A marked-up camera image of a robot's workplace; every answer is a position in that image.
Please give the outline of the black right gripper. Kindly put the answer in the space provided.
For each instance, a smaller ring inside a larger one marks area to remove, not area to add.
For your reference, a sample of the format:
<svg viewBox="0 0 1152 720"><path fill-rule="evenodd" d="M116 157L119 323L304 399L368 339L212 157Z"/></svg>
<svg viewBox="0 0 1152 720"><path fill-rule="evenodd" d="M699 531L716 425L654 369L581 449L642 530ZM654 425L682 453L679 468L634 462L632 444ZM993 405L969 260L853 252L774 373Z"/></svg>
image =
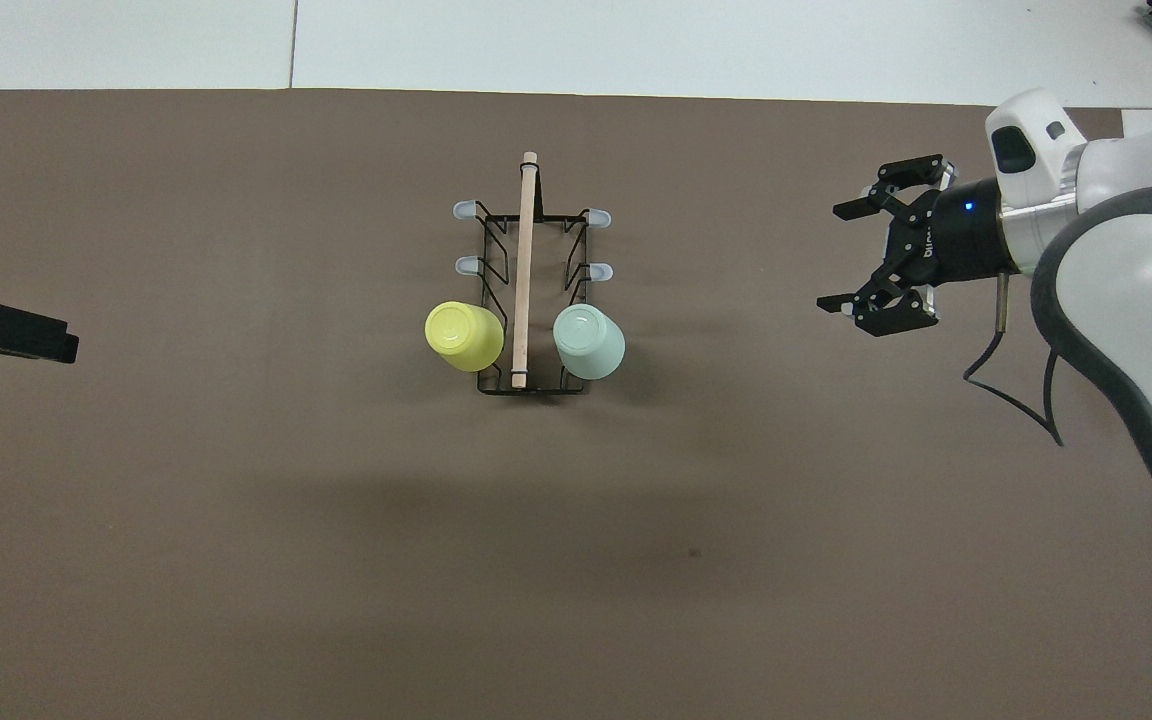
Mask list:
<svg viewBox="0 0 1152 720"><path fill-rule="evenodd" d="M945 156L886 162L859 199L833 205L833 215L844 222L881 211L893 219L882 265L861 290L820 296L814 305L884 338L940 323L931 286L1018 274L1006 245L996 179L952 185L955 179L957 168ZM929 191L910 204L900 199L900 192L916 187Z"/></svg>

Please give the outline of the pale green plastic cup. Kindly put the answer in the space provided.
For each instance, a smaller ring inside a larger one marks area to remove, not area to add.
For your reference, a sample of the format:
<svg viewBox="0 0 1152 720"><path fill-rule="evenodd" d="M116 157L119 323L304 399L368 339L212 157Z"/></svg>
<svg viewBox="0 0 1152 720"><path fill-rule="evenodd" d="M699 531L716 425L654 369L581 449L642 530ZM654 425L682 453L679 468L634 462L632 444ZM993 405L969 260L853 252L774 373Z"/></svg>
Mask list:
<svg viewBox="0 0 1152 720"><path fill-rule="evenodd" d="M564 306L552 332L559 359L568 374L582 381L607 378L626 359L626 334L598 306Z"/></svg>

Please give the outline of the yellow plastic cup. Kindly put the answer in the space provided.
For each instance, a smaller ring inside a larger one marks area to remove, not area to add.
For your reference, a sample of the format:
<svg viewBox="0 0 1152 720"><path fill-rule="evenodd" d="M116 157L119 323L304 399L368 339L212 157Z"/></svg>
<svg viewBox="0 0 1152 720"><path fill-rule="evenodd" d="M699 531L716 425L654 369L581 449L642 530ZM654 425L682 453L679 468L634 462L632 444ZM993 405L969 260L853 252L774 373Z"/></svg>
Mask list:
<svg viewBox="0 0 1152 720"><path fill-rule="evenodd" d="M431 350L460 372L482 372L493 365L506 342L497 314L458 301L435 305L426 316L424 334Z"/></svg>

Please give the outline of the brown table mat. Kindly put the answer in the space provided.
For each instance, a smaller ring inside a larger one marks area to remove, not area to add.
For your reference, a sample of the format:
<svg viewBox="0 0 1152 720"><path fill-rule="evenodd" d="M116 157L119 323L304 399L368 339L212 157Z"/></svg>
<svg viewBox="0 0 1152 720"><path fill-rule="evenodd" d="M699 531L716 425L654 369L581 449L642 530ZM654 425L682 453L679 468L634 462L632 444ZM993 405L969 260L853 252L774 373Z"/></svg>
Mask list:
<svg viewBox="0 0 1152 720"><path fill-rule="evenodd" d="M0 92L0 720L1152 720L1152 484L960 374L990 283L867 338L879 164L987 109L420 92ZM429 347L460 200L605 209L584 395Z"/></svg>

